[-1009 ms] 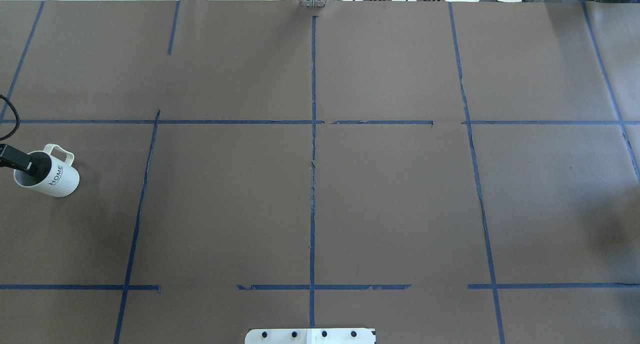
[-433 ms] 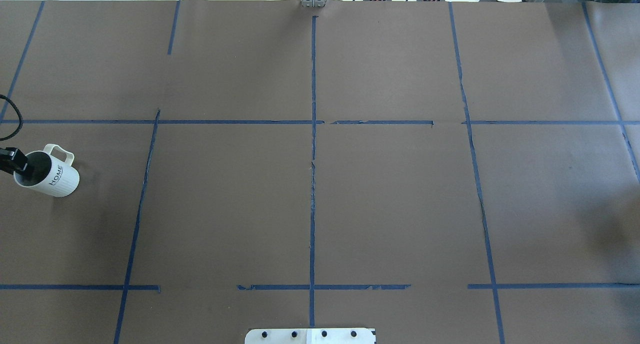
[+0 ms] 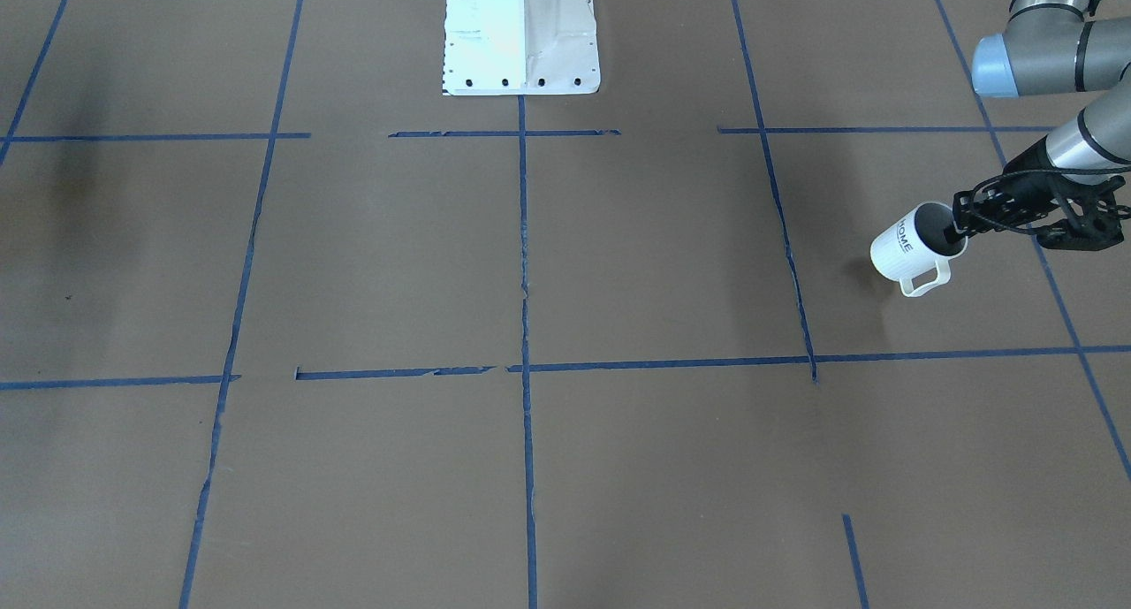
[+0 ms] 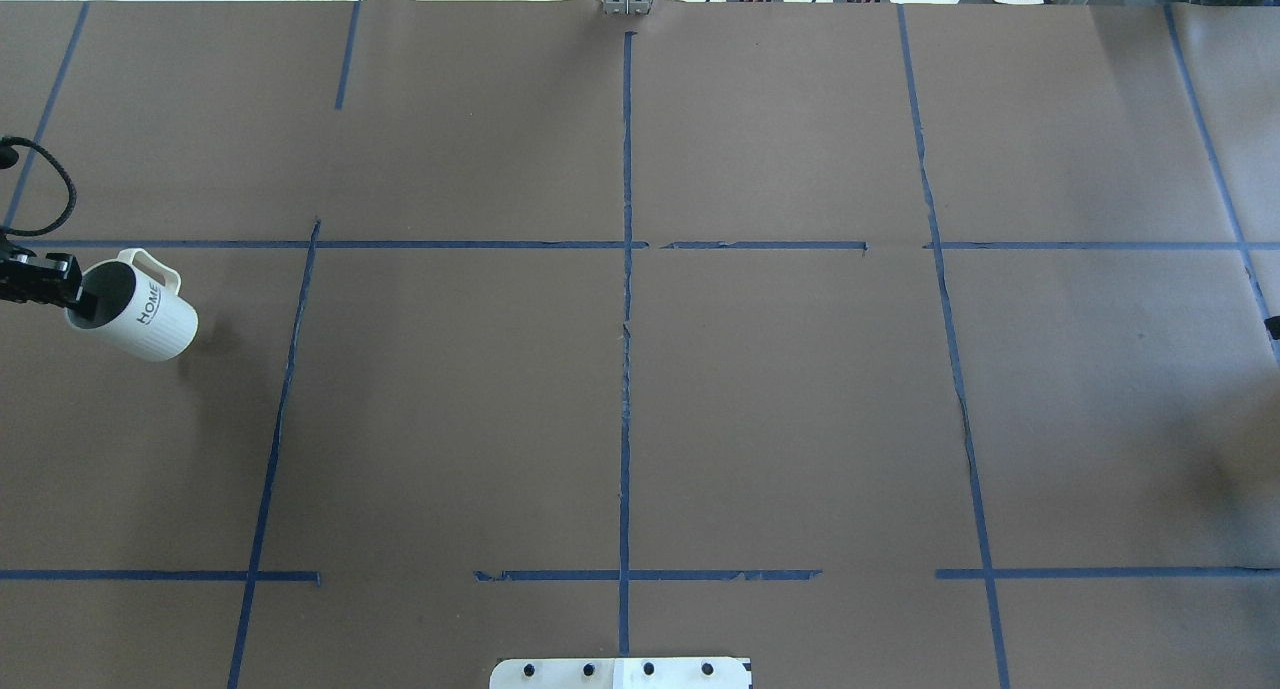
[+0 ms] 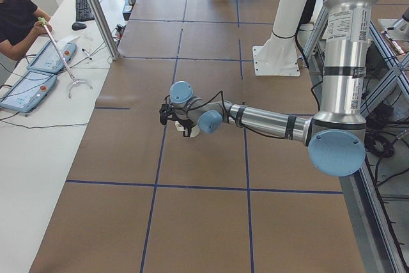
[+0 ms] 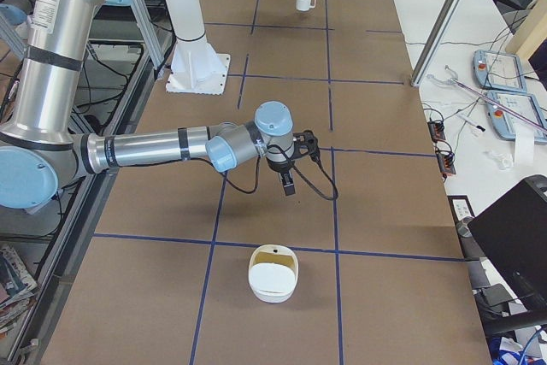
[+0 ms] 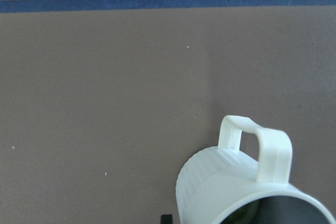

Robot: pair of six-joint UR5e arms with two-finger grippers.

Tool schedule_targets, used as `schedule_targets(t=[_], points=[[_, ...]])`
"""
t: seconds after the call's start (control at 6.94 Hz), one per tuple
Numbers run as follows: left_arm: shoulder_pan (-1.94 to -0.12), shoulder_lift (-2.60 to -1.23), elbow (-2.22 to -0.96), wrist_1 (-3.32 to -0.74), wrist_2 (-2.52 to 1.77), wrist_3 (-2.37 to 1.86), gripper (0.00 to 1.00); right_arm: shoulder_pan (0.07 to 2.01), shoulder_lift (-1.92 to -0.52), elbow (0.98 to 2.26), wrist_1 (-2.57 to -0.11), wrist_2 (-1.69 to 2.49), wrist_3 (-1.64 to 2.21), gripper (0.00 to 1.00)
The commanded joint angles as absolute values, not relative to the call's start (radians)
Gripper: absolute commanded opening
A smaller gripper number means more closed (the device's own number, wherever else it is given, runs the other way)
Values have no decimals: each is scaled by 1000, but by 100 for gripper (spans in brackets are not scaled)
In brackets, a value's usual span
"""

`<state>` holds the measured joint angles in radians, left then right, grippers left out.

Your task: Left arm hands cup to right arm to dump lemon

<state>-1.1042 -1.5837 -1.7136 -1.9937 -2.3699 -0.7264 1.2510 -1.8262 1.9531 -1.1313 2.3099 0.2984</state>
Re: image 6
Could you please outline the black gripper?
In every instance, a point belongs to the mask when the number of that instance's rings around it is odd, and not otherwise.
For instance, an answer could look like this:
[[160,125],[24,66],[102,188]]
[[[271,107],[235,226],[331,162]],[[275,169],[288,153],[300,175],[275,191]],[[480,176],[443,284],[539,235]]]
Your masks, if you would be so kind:
[[280,181],[286,196],[291,196],[296,193],[294,179],[291,175],[291,156],[294,153],[294,145],[291,144],[287,148],[280,147],[278,144],[270,144],[266,158],[268,166],[276,173],[280,173]]

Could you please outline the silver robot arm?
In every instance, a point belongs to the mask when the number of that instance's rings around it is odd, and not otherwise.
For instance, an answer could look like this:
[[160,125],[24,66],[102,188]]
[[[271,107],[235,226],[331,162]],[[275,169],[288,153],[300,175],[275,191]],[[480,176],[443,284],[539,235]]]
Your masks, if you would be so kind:
[[107,0],[36,0],[21,82],[11,118],[1,126],[1,204],[28,209],[48,202],[86,174],[208,158],[226,172],[256,157],[284,174],[296,155],[290,110],[261,104],[254,118],[167,132],[101,137],[71,134],[85,49],[96,12]]

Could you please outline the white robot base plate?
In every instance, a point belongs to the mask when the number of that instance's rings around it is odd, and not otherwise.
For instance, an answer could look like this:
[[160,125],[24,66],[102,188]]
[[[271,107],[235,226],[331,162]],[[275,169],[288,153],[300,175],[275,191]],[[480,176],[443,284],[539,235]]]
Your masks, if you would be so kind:
[[212,68],[208,68],[204,75],[198,73],[197,64],[192,61],[189,61],[181,72],[175,72],[172,64],[172,73],[166,83],[167,92],[221,95],[226,87],[231,56],[216,54],[215,57],[218,62],[215,62]]

